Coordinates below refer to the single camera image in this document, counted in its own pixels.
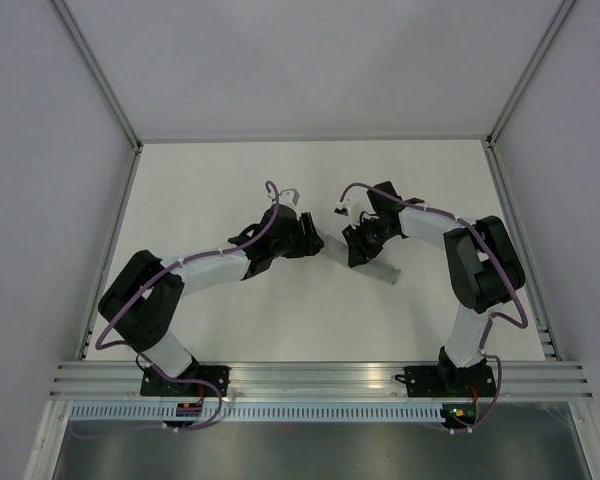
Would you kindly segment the grey cloth napkin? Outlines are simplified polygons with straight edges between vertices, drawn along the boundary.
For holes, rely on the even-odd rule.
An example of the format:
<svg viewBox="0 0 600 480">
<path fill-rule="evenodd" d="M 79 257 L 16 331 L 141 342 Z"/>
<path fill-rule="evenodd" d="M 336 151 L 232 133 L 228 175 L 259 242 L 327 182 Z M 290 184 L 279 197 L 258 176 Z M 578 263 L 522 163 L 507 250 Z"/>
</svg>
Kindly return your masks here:
<svg viewBox="0 0 600 480">
<path fill-rule="evenodd" d="M 373 259 L 367 264 L 350 267 L 348 265 L 348 246 L 342 240 L 331 235 L 320 233 L 319 236 L 324 243 L 321 254 L 335 263 L 361 275 L 390 285 L 395 285 L 398 282 L 401 275 L 400 269 L 378 259 Z"/>
</svg>

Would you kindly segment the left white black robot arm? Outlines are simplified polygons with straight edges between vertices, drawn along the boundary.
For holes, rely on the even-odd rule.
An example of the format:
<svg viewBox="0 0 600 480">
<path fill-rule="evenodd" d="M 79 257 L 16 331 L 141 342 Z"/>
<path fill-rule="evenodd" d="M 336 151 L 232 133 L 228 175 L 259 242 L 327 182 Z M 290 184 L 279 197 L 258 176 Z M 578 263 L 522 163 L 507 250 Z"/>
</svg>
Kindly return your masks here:
<svg viewBox="0 0 600 480">
<path fill-rule="evenodd" d="M 98 313 L 122 341 L 159 370 L 175 395 L 198 384 L 199 362 L 170 331 L 180 301 L 207 288 L 251 279 L 278 258 L 312 257 L 324 248 L 311 215 L 272 206 L 258 223 L 219 248 L 182 259 L 136 252 L 98 303 Z"/>
</svg>

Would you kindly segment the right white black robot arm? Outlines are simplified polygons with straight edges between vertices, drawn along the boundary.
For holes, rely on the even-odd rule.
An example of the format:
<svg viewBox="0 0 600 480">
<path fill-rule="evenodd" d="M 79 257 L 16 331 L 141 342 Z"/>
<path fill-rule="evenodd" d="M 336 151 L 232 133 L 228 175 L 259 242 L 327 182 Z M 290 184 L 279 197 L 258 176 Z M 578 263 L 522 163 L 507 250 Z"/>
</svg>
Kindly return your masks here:
<svg viewBox="0 0 600 480">
<path fill-rule="evenodd" d="M 389 181 L 365 190 L 369 210 L 346 195 L 335 209 L 349 221 L 342 232 L 349 267 L 369 264 L 394 238 L 415 238 L 444 252 L 458 301 L 451 335 L 436 365 L 405 367 L 396 381 L 410 398 L 494 397 L 499 376 L 485 352 L 493 323 L 501 318 L 519 329 L 529 324 L 517 295 L 525 272 L 503 221 L 496 216 L 466 220 L 421 199 L 403 199 Z"/>
</svg>

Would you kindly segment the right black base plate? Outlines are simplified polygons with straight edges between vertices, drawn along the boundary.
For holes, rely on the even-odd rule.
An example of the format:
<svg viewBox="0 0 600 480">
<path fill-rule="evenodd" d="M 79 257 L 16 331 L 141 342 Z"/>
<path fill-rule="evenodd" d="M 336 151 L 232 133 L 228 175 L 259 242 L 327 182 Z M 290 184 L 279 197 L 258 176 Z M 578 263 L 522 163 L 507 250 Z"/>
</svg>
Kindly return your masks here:
<svg viewBox="0 0 600 480">
<path fill-rule="evenodd" d="M 489 398 L 496 393 L 493 370 L 486 363 L 462 369 L 442 364 L 406 366 L 394 379 L 406 387 L 409 398 Z"/>
</svg>

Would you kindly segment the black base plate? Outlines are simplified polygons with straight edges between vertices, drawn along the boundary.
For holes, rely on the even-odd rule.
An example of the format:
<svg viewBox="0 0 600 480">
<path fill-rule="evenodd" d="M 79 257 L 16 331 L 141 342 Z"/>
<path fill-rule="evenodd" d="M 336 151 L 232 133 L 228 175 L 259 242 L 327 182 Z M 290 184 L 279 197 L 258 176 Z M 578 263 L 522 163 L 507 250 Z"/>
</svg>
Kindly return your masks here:
<svg viewBox="0 0 600 480">
<path fill-rule="evenodd" d="M 493 370 L 486 363 L 462 369 L 442 364 L 406 366 L 394 379 L 406 387 L 409 398 L 489 398 L 496 393 Z"/>
<path fill-rule="evenodd" d="M 176 380 L 167 380 L 154 367 L 144 370 L 140 387 L 142 397 L 225 397 L 230 384 L 227 365 L 198 365 L 187 369 Z"/>
</svg>

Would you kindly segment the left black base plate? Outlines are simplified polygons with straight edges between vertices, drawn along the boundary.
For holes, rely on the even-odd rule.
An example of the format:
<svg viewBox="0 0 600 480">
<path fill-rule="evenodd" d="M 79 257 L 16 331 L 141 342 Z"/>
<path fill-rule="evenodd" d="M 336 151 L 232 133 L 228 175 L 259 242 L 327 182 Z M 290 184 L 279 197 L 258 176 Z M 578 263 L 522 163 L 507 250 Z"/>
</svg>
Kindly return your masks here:
<svg viewBox="0 0 600 480">
<path fill-rule="evenodd" d="M 198 365 L 187 369 L 176 380 L 167 380 L 154 367 L 144 370 L 140 387 L 142 397 L 225 397 L 230 384 L 227 365 Z"/>
</svg>

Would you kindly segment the aluminium mounting rail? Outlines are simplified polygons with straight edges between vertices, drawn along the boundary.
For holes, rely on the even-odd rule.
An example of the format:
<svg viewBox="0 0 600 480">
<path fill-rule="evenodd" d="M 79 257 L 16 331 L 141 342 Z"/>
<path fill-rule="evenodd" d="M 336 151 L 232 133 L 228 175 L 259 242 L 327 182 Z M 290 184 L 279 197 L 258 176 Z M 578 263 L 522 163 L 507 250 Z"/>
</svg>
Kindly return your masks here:
<svg viewBox="0 0 600 480">
<path fill-rule="evenodd" d="M 246 402 L 464 401 L 470 391 L 450 397 L 426 391 L 417 380 L 395 379 L 413 362 L 234 362 L 228 365 L 225 398 Z M 505 361 L 503 402 L 591 401 L 583 367 L 573 361 Z M 145 373 L 130 361 L 66 361 L 57 366 L 49 397 L 62 400 L 136 400 Z"/>
</svg>

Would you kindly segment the right aluminium frame post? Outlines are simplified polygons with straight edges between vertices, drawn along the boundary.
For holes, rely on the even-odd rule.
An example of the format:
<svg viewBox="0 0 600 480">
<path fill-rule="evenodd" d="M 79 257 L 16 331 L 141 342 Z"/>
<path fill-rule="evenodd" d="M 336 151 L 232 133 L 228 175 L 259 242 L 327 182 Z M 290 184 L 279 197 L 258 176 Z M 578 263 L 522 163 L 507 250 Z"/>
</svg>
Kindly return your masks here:
<svg viewBox="0 0 600 480">
<path fill-rule="evenodd" d="M 561 0 L 558 3 L 530 58 L 526 62 L 522 73 L 517 79 L 510 95 L 501 109 L 493 127 L 484 139 L 484 144 L 489 148 L 493 148 L 498 139 L 504 133 L 511 121 L 511 117 L 517 110 L 536 74 L 543 65 L 545 58 L 549 54 L 551 48 L 553 47 L 558 36 L 578 4 L 578 0 Z"/>
</svg>

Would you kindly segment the aluminium frame post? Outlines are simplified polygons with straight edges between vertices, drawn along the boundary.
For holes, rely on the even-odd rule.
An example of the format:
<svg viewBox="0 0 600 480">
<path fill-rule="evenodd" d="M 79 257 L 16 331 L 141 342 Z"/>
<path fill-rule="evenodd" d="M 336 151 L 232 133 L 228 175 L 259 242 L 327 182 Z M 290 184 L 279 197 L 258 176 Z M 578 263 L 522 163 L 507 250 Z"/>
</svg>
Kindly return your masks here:
<svg viewBox="0 0 600 480">
<path fill-rule="evenodd" d="M 65 31 L 117 127 L 121 130 L 132 151 L 138 153 L 143 143 L 136 134 L 118 96 L 111 87 L 69 3 L 63 0 L 49 0 L 47 4 Z"/>
<path fill-rule="evenodd" d="M 543 65 L 545 58 L 549 54 L 551 48 L 553 47 L 558 36 L 578 4 L 578 0 L 561 0 L 558 3 L 530 58 L 526 62 L 522 73 L 517 79 L 510 95 L 501 109 L 493 127 L 484 139 L 484 144 L 489 148 L 493 148 L 498 139 L 504 133 L 511 121 L 511 117 L 517 110 L 536 74 Z"/>
</svg>

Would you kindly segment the left aluminium frame post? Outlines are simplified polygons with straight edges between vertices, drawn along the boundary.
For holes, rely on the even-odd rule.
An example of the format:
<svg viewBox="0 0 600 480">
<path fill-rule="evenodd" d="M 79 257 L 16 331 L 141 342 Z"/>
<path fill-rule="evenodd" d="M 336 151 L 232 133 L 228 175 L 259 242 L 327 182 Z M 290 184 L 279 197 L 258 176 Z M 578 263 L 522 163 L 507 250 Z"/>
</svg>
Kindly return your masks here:
<svg viewBox="0 0 600 480">
<path fill-rule="evenodd" d="M 138 153 L 143 143 L 136 134 L 118 96 L 111 87 L 69 3 L 63 0 L 49 0 L 47 4 L 65 31 L 117 127 L 121 130 L 132 151 Z"/>
</svg>

